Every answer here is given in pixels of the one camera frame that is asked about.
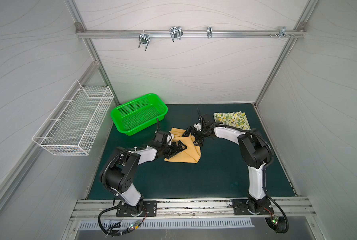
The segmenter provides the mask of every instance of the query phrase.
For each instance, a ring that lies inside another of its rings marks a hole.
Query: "green plastic basket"
[[[119,132],[131,136],[164,119],[168,107],[156,94],[149,93],[124,103],[111,112]]]

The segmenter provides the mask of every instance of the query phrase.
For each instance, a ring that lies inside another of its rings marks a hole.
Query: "metal bracket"
[[[76,32],[81,33],[83,31],[83,25],[79,22],[75,23]]]
[[[232,201],[232,206],[234,206],[233,207],[234,215],[252,215],[252,213],[248,209],[248,205],[246,204],[248,202],[247,199],[232,199],[231,201]],[[270,202],[265,204],[265,208],[271,212],[274,212]],[[260,213],[254,215],[268,215],[268,214],[269,213],[266,210],[263,210]]]
[[[207,35],[208,35],[208,38],[213,37],[213,27],[211,27],[211,26],[208,27]]]
[[[278,34],[276,34],[277,38],[281,38],[281,37],[286,37],[287,35],[285,34],[285,27],[283,27]]]
[[[146,45],[145,45],[145,50],[144,50],[144,51],[146,51],[146,50],[147,50],[147,47],[148,47],[148,44],[149,44],[149,41],[151,40],[151,38],[150,38],[147,34],[142,33],[142,34],[140,34],[140,36],[139,36],[139,40],[140,40],[140,42],[139,42],[139,48],[140,48],[140,45],[141,45],[141,44],[146,44]]]
[[[305,25],[306,25],[306,22],[300,22],[300,24],[298,25],[297,27],[297,31],[305,31]]]
[[[147,217],[156,217],[157,201],[144,201],[143,208],[146,210],[143,209],[140,215],[133,216],[129,212],[126,212],[124,205],[121,205],[119,208],[117,208],[116,217],[143,217],[145,215],[144,211],[147,212]]]
[[[169,33],[171,35],[172,41],[175,41],[175,38],[178,38],[181,40],[182,36],[182,29],[180,26],[174,26],[171,29],[169,29]]]

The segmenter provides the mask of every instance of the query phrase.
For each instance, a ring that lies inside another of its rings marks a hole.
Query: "yellow cloth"
[[[172,127],[172,130],[169,132],[174,135],[172,141],[181,141],[188,148],[178,153],[176,156],[171,157],[170,159],[165,158],[165,161],[197,163],[200,160],[201,151],[199,146],[195,146],[193,144],[193,141],[195,141],[195,137],[193,137],[192,134],[189,134],[189,137],[181,137],[185,130],[174,127]]]

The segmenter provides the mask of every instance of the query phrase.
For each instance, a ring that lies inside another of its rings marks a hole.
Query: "aluminum rail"
[[[127,31],[81,31],[78,38],[139,38],[140,34],[150,38],[171,38],[168,30],[127,30]],[[206,30],[182,30],[181,38],[208,38]],[[303,38],[306,31],[285,30],[282,38]],[[212,38],[277,38],[280,30],[213,30]]]
[[[148,218],[217,218],[217,217],[268,217],[268,215],[234,215],[229,206],[231,198],[198,199],[152,199],[157,201],[156,217]],[[287,216],[316,216],[308,197],[273,197]],[[281,215],[274,205],[273,211]],[[113,207],[113,200],[79,200],[70,220],[95,220],[103,210]],[[116,210],[102,215],[101,219],[123,219],[116,217]]]

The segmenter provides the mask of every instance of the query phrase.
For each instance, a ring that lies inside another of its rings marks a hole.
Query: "vent grille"
[[[137,219],[122,220],[121,229],[128,228]],[[119,220],[102,221],[109,228]],[[145,219],[139,229],[179,229],[179,228],[243,228],[254,227],[250,217],[239,218],[196,218],[196,219]],[[96,220],[82,220],[79,230],[100,230]]]

